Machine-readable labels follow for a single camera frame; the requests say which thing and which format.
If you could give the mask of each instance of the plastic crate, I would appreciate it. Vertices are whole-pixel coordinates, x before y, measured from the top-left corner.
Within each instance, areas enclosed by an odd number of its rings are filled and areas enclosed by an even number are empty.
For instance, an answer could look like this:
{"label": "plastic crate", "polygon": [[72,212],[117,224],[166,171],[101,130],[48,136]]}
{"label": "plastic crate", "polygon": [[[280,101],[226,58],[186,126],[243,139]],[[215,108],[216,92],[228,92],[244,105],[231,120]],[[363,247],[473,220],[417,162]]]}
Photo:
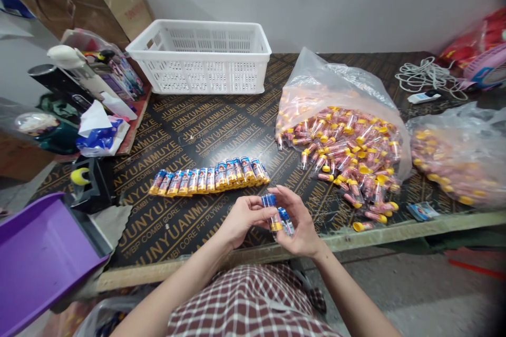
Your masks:
{"label": "plastic crate", "polygon": [[159,94],[259,94],[271,49],[259,24],[153,21],[126,51]]}

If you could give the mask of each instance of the red package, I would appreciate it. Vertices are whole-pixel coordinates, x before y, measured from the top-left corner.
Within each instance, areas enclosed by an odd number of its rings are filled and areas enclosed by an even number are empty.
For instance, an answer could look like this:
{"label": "red package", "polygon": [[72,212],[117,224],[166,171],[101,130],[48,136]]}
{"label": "red package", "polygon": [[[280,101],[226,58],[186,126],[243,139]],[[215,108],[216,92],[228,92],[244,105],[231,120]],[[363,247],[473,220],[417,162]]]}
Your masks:
{"label": "red package", "polygon": [[440,58],[460,68],[466,68],[480,54],[506,42],[506,8],[485,17],[478,26],[458,37],[448,46]]}

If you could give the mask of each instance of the white cable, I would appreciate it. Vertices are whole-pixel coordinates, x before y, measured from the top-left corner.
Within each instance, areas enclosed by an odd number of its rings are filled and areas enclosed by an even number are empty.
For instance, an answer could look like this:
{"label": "white cable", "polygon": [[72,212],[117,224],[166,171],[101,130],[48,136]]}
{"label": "white cable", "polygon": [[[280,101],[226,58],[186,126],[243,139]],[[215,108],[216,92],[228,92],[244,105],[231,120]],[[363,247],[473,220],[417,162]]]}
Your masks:
{"label": "white cable", "polygon": [[407,92],[420,92],[423,87],[430,86],[435,90],[449,92],[457,100],[467,100],[468,96],[460,90],[463,79],[450,74],[455,61],[450,64],[450,67],[443,68],[434,64],[434,60],[434,57],[423,59],[420,66],[405,63],[399,69],[399,73],[395,74],[396,79],[399,80],[399,87]]}

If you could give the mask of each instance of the hand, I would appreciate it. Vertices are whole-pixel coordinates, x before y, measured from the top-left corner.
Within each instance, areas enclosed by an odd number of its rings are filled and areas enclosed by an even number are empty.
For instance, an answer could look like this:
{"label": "hand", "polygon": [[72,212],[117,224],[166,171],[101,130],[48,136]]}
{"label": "hand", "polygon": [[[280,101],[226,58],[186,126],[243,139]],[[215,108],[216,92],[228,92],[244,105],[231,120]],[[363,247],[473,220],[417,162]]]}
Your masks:
{"label": "hand", "polygon": [[276,196],[277,205],[286,209],[295,227],[292,237],[279,231],[276,235],[278,243],[292,254],[315,258],[325,243],[316,233],[313,219],[300,196],[280,185],[268,191]]}
{"label": "hand", "polygon": [[241,196],[236,200],[216,235],[230,244],[232,249],[237,249],[253,225],[269,229],[266,220],[276,213],[278,210],[275,207],[263,207],[260,196]]}

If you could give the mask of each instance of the purple plastic tray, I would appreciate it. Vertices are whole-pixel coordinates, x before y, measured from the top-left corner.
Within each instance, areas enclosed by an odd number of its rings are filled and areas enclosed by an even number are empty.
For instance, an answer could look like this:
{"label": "purple plastic tray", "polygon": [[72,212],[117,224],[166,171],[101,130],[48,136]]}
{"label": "purple plastic tray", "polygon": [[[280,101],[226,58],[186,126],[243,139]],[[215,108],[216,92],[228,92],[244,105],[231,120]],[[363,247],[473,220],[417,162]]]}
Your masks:
{"label": "purple plastic tray", "polygon": [[0,336],[21,331],[108,258],[62,196],[47,195],[0,225]]}

